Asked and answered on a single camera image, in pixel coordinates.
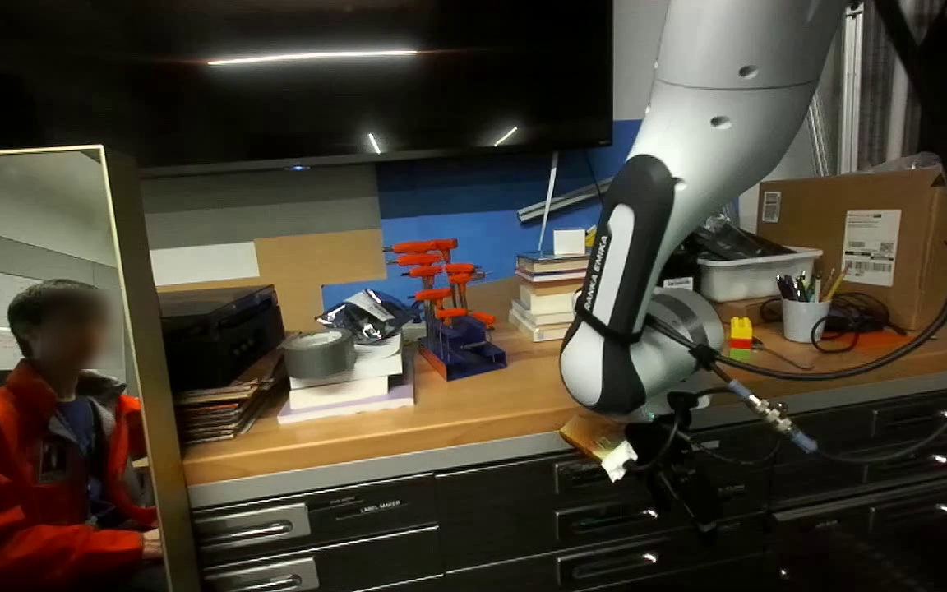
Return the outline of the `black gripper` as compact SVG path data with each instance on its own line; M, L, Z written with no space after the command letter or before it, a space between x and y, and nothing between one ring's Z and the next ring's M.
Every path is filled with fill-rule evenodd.
M760 502L715 459L698 454L676 423L635 423L631 492L668 518L715 533L730 518L755 515Z

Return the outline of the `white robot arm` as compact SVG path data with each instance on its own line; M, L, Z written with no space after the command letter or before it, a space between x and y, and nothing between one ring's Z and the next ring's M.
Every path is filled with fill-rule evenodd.
M664 264L724 199L761 182L800 131L846 0L669 0L635 146L611 176L576 319L567 398L631 426L720 366L726 328Z

